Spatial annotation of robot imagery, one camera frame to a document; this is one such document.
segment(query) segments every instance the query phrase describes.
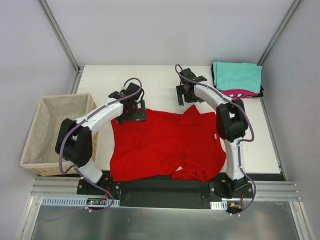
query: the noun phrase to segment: gray wall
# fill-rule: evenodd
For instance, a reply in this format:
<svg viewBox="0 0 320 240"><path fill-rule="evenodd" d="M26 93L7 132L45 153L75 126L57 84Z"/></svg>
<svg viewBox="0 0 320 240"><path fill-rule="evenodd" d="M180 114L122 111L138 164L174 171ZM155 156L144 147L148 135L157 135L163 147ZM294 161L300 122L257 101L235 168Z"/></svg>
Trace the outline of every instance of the gray wall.
<svg viewBox="0 0 320 240"><path fill-rule="evenodd" d="M78 63L257 63L293 0L48 0Z"/></svg>
<svg viewBox="0 0 320 240"><path fill-rule="evenodd" d="M36 0L0 1L0 239L14 239L36 175L20 166L42 95L66 94L75 74Z"/></svg>
<svg viewBox="0 0 320 240"><path fill-rule="evenodd" d="M305 0L262 68L265 103L288 179L320 236L320 1Z"/></svg>

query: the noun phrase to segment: turquoise towel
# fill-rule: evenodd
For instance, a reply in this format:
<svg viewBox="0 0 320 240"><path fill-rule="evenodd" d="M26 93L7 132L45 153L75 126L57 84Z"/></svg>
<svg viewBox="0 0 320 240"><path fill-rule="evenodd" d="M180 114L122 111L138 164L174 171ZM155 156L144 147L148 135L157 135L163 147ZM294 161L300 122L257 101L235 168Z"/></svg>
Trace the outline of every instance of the turquoise towel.
<svg viewBox="0 0 320 240"><path fill-rule="evenodd" d="M218 90L228 91L235 89L260 93L261 66L254 63L213 63L214 85Z"/></svg>

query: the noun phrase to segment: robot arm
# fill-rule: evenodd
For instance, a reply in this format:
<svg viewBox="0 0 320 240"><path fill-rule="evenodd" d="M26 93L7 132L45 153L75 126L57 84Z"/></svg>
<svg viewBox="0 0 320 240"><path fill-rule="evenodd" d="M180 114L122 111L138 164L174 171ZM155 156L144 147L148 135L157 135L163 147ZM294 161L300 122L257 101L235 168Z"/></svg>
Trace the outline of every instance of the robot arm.
<svg viewBox="0 0 320 240"><path fill-rule="evenodd" d="M76 120L65 119L61 123L55 152L60 154L63 141L66 139L62 149L62 157L72 162L77 170L91 182L97 183L103 173L92 159L92 137L114 118L117 119L118 123L146 120L145 101L141 99L138 102L144 90L139 89L138 85L130 83L121 92L111 93L103 104L88 114ZM126 98L135 92L137 92L136 95ZM68 136L69 132L76 126L78 126L76 130Z"/></svg>
<svg viewBox="0 0 320 240"><path fill-rule="evenodd" d="M180 85L176 86L179 105L195 102L206 102L216 111L216 129L223 139L226 152L225 183L215 192L221 197L231 198L233 192L247 185L248 180L241 170L243 160L242 139L245 136L248 123L234 103L245 110L241 99L232 99L221 92L215 92L200 82L206 81L203 76L196 76L190 68L178 72Z"/></svg>

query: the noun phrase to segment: red fabric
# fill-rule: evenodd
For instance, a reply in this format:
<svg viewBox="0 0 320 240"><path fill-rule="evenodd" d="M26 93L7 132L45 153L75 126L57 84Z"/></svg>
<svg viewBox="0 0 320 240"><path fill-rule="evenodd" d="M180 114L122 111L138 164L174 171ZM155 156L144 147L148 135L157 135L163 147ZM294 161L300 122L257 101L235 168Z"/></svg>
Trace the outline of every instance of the red fabric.
<svg viewBox="0 0 320 240"><path fill-rule="evenodd" d="M146 117L145 122L111 121L115 148L110 174L114 181L171 174L172 179L207 181L220 172L226 153L214 112L200 114L192 105L184 114L147 109Z"/></svg>

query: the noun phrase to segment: basket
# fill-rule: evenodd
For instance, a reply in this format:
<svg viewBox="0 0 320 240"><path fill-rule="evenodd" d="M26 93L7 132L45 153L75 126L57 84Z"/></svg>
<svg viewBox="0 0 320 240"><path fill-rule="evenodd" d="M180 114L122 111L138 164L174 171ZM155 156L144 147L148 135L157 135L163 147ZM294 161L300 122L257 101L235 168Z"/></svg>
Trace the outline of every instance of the basket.
<svg viewBox="0 0 320 240"><path fill-rule="evenodd" d="M91 112L97 106L89 93L42 96L39 100L22 153L20 165L41 176L61 175L59 155L55 146L64 119L75 120ZM92 138L92 159L95 160L98 133ZM73 165L62 160L63 170Z"/></svg>

